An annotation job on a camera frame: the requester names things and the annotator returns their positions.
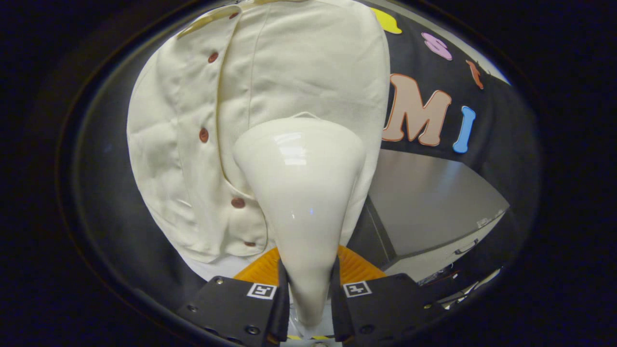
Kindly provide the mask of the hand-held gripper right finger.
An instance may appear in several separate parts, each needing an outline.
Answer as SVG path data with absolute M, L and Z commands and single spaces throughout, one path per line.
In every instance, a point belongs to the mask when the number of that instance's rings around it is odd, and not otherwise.
M 407 274 L 386 275 L 344 246 L 337 249 L 330 292 L 334 339 L 343 344 L 403 344 L 446 314 Z

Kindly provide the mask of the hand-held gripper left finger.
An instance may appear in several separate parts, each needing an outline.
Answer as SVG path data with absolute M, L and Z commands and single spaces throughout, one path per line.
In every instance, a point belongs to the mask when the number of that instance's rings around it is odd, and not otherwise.
M 278 249 L 269 250 L 234 278 L 215 276 L 177 314 L 243 347 L 279 347 L 287 341 L 290 293 Z

